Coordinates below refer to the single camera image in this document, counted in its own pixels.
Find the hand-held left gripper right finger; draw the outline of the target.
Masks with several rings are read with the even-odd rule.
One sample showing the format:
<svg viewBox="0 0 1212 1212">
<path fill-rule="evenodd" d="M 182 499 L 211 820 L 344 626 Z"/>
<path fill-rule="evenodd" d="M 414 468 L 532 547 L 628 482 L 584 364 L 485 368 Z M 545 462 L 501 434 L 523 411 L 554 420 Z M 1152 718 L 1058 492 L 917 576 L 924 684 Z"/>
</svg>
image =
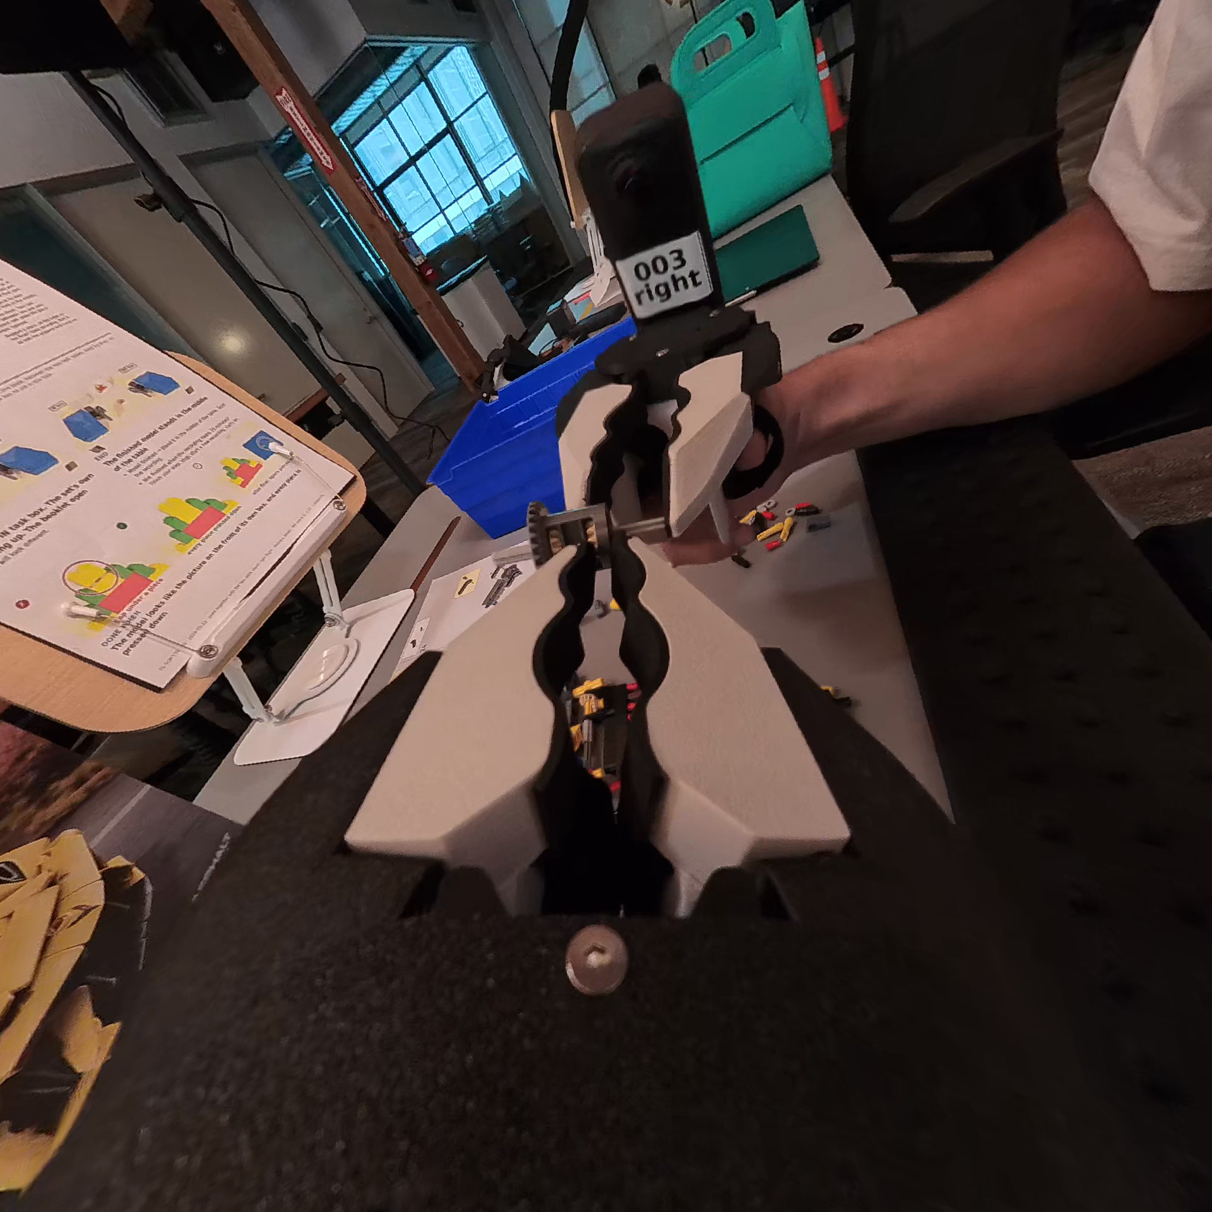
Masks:
<svg viewBox="0 0 1212 1212">
<path fill-rule="evenodd" d="M 615 545 L 631 713 L 620 822 L 671 866 L 687 918 L 709 879 L 846 850 L 851 830 L 752 634 L 646 542 Z"/>
</svg>

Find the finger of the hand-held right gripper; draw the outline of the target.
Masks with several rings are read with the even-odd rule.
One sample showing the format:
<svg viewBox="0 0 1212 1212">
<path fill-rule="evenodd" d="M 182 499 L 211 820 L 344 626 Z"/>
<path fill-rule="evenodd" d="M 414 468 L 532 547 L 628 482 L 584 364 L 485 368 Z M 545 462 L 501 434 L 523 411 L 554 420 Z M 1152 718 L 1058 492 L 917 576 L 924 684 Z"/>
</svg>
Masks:
<svg viewBox="0 0 1212 1212">
<path fill-rule="evenodd" d="M 724 482 L 754 434 L 751 396 L 743 388 L 745 355 L 711 357 L 681 373 L 673 435 L 666 447 L 663 496 L 673 538 L 706 511 L 720 538 L 731 536 Z"/>
<path fill-rule="evenodd" d="M 610 520 L 663 518 L 663 434 L 642 385 L 585 380 L 556 411 L 564 509 L 606 505 Z"/>
</svg>

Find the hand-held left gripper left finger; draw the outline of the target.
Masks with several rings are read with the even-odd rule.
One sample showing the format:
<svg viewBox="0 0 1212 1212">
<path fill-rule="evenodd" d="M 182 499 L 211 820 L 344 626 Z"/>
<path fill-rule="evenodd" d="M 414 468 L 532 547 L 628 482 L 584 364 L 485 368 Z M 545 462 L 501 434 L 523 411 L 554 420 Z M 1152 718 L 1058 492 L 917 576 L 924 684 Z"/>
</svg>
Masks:
<svg viewBox="0 0 1212 1212">
<path fill-rule="evenodd" d="M 556 727 L 556 691 L 535 651 L 564 610 L 558 578 L 588 549 L 539 567 L 438 657 L 344 841 L 367 855 L 442 859 L 489 876 L 505 910 L 539 906 L 547 847 L 535 784 Z"/>
</svg>

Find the grey lego differential housing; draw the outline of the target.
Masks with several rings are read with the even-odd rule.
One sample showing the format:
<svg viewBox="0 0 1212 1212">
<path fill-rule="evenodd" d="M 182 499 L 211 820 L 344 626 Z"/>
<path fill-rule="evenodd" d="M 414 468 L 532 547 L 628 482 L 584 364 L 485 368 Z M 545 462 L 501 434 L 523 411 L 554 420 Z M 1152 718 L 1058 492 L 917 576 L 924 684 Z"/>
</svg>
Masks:
<svg viewBox="0 0 1212 1212">
<path fill-rule="evenodd" d="M 550 562 L 556 553 L 564 549 L 581 549 L 594 553 L 598 570 L 610 570 L 610 535 L 609 535 L 610 509 L 603 504 L 579 509 L 568 509 L 550 513 L 545 504 L 535 500 L 525 513 L 528 545 L 535 553 L 532 562 L 539 567 Z M 584 522 L 598 525 L 598 549 L 584 542 Z"/>
</svg>

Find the pile of small lego pins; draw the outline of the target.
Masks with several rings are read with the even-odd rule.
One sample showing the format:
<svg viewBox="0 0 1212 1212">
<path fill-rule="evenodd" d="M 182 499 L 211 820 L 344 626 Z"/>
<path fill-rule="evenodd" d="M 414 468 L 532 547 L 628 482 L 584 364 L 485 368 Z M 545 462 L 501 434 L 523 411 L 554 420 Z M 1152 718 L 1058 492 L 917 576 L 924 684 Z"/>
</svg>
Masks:
<svg viewBox="0 0 1212 1212">
<path fill-rule="evenodd" d="M 754 531 L 754 542 L 767 553 L 788 547 L 798 530 L 819 535 L 832 525 L 831 515 L 812 500 L 779 508 L 775 499 L 752 508 L 738 522 Z"/>
</svg>

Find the lego chassis assembly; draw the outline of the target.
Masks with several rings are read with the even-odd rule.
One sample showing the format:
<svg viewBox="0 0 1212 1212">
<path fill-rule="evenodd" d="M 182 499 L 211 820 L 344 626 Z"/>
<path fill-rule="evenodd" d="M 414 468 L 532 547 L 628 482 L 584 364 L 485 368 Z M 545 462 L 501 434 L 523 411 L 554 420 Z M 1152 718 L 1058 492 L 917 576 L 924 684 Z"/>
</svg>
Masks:
<svg viewBox="0 0 1212 1212">
<path fill-rule="evenodd" d="M 603 782 L 615 801 L 622 791 L 622 761 L 628 724 L 642 686 L 635 680 L 606 680 L 575 673 L 563 693 L 571 749 L 584 769 Z"/>
</svg>

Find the lego instruction booklet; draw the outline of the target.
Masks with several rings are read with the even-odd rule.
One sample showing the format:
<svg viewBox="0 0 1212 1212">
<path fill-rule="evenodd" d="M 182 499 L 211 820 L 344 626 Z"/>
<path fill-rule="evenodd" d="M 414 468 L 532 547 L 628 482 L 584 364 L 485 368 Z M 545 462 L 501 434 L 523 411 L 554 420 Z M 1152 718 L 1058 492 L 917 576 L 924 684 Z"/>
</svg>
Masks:
<svg viewBox="0 0 1212 1212">
<path fill-rule="evenodd" d="M 505 562 L 487 557 L 434 579 L 391 678 L 401 676 L 419 656 L 446 650 L 469 626 L 492 613 L 532 574 L 535 560 L 529 557 Z"/>
</svg>

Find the yellow car lego set box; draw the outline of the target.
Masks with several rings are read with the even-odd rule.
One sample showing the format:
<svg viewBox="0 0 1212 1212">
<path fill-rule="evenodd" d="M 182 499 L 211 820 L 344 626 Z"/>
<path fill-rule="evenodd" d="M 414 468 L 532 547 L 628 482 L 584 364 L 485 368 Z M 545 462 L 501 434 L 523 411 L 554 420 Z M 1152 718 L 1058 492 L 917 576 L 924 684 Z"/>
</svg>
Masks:
<svg viewBox="0 0 1212 1212">
<path fill-rule="evenodd" d="M 240 829 L 2 724 L 2 1210 L 61 1149 Z"/>
</svg>

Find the person's right hand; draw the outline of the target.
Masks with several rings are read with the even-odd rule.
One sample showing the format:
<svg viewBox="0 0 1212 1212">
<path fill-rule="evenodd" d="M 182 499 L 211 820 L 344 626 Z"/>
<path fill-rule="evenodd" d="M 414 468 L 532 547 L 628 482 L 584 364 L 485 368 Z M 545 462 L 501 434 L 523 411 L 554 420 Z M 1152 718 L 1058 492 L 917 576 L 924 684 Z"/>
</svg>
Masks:
<svg viewBox="0 0 1212 1212">
<path fill-rule="evenodd" d="M 756 530 L 745 524 L 761 500 L 774 496 L 799 468 L 827 456 L 827 373 L 824 359 L 816 359 L 788 373 L 778 385 L 764 388 L 759 402 L 783 435 L 783 458 L 762 484 L 727 505 L 727 538 L 720 538 L 717 525 L 706 511 L 688 530 L 675 541 L 659 545 L 661 557 L 675 567 L 709 564 L 743 555 Z"/>
</svg>

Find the teal felt bag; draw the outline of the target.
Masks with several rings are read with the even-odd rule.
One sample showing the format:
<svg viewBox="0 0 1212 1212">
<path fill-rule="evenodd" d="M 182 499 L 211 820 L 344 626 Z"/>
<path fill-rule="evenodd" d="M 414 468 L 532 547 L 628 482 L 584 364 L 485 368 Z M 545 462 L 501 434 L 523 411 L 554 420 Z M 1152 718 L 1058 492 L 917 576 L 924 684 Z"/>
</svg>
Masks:
<svg viewBox="0 0 1212 1212">
<path fill-rule="evenodd" d="M 688 113 L 713 239 L 831 174 L 805 3 L 722 3 L 676 47 L 671 82 Z"/>
</svg>

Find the orange traffic cone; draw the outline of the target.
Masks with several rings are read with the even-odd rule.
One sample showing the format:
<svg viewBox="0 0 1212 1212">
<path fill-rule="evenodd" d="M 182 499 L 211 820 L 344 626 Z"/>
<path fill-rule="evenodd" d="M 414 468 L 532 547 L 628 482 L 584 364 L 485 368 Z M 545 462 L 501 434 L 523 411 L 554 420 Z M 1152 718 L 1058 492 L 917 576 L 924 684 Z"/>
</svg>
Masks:
<svg viewBox="0 0 1212 1212">
<path fill-rule="evenodd" d="M 824 105 L 824 113 L 827 113 L 827 128 L 828 128 L 828 135 L 832 137 L 846 128 L 846 111 L 843 111 L 842 95 L 837 90 L 837 82 L 831 75 L 831 61 L 827 57 L 827 47 L 819 36 L 815 36 L 812 41 L 815 41 L 815 50 L 816 50 L 816 71 L 819 71 L 819 78 L 821 78 L 821 92 L 822 92 L 822 105 Z"/>
</svg>

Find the window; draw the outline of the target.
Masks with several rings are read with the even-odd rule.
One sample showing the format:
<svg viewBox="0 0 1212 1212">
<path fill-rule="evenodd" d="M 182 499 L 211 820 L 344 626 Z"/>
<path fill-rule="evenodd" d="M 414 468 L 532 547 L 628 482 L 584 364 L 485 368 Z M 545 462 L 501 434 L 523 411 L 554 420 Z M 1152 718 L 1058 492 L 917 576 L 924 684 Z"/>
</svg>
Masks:
<svg viewBox="0 0 1212 1212">
<path fill-rule="evenodd" d="M 334 119 L 376 199 L 422 254 L 532 179 L 463 43 L 371 43 L 380 71 Z"/>
</svg>

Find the black mesh office chair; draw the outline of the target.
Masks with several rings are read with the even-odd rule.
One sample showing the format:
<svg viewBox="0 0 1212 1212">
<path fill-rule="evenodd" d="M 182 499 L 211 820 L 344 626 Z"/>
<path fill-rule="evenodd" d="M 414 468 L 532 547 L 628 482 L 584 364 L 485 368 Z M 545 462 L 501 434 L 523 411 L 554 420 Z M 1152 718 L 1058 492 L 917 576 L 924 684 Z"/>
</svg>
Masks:
<svg viewBox="0 0 1212 1212">
<path fill-rule="evenodd" d="M 1067 3 L 853 3 L 846 187 L 917 312 L 1067 212 L 1058 88 Z"/>
</svg>

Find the printed instruction board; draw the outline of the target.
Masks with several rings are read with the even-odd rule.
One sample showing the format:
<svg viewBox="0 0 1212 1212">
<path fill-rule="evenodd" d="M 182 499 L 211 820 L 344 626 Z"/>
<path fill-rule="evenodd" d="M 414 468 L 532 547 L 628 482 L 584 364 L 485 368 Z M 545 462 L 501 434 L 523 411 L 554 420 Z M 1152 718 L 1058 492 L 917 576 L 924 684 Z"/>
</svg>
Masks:
<svg viewBox="0 0 1212 1212">
<path fill-rule="evenodd" d="M 2 264 L 2 706 L 179 718 L 366 504 L 285 416 Z"/>
</svg>

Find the wooden post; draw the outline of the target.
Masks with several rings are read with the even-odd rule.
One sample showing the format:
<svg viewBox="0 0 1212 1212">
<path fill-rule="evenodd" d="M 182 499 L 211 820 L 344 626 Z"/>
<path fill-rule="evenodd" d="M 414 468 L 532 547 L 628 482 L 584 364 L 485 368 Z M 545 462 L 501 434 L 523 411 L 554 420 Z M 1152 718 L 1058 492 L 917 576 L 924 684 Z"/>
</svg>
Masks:
<svg viewBox="0 0 1212 1212">
<path fill-rule="evenodd" d="M 460 382 L 475 390 L 485 373 L 485 359 L 477 353 L 434 283 L 416 267 L 408 233 L 403 233 L 388 218 L 353 155 L 312 100 L 263 21 L 249 3 L 205 3 L 205 8 L 217 19 L 235 51 L 322 170 Z"/>
</svg>

